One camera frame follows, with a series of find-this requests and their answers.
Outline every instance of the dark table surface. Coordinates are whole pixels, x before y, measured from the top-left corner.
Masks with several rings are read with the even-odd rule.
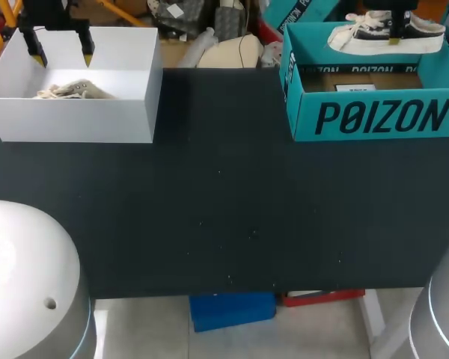
[[[153,144],[0,142],[0,200],[64,226],[96,298],[423,286],[449,138],[294,143],[274,70],[166,70]]]

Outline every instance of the blue container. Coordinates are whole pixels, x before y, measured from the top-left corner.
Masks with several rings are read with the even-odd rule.
[[[271,319],[276,300],[272,293],[190,295],[189,307],[200,332]]]
[[[271,0],[263,18],[283,34],[286,24],[324,21],[338,2],[339,0]]]
[[[448,137],[449,45],[426,55],[349,55],[327,45],[343,24],[286,26],[280,78],[295,141]],[[423,88],[305,93],[301,76],[308,71],[417,72]]]

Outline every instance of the white cardboard box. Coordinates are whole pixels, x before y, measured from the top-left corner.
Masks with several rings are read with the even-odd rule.
[[[150,143],[162,61],[155,28],[90,28],[95,43],[86,67],[74,31],[36,31],[48,59],[41,67],[15,31],[0,58],[3,141]],[[92,81],[116,99],[33,99],[52,84]]]

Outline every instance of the yellow frame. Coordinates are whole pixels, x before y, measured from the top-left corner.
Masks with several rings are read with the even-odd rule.
[[[134,16],[131,16],[127,12],[121,10],[119,7],[112,4],[109,0],[96,0],[100,5],[106,7],[108,10],[116,13],[118,16],[122,17],[126,21],[132,23],[134,26],[138,26],[141,28],[149,27],[149,25],[144,22],[136,19]],[[16,27],[16,18],[18,17],[19,12],[22,10],[23,2],[22,0],[16,0],[15,5],[13,6],[13,10],[8,3],[8,0],[0,0],[0,9],[5,18],[5,24],[9,28]],[[0,54],[3,50],[4,41],[0,35]]]

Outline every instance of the teal shoe box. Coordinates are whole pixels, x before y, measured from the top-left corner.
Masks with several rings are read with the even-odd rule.
[[[286,26],[279,75],[294,140],[448,137],[449,45],[426,55],[349,55],[327,45],[332,29],[343,24]],[[305,93],[301,77],[414,71],[422,89]]]
[[[288,23],[324,21],[338,2],[339,0],[271,0],[263,18],[283,34]]]

